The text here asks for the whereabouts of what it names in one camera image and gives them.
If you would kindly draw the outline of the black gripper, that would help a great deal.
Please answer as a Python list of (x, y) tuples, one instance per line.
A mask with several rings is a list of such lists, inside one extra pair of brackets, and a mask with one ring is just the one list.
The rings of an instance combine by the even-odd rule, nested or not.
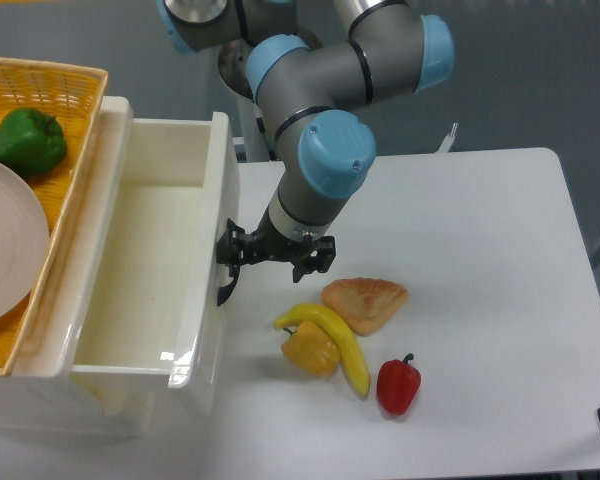
[(244, 265), (272, 261), (292, 264), (293, 282), (299, 283), (305, 275), (326, 273), (335, 257), (334, 236), (324, 236), (274, 209), (265, 211), (252, 233), (228, 219), (216, 243), (216, 262), (228, 268), (230, 278), (237, 278)]

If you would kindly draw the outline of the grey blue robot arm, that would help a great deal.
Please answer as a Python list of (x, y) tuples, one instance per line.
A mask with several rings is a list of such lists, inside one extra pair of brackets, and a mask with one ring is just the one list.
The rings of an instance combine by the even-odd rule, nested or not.
[(327, 233), (376, 157), (357, 110), (436, 86), (450, 76), (448, 25), (405, 1), (340, 1), (344, 42), (314, 49), (299, 34), (293, 1), (161, 1), (174, 46), (239, 43), (252, 102), (285, 171), (255, 231), (228, 223), (216, 260), (237, 279), (245, 265), (288, 262), (300, 280), (336, 255)]

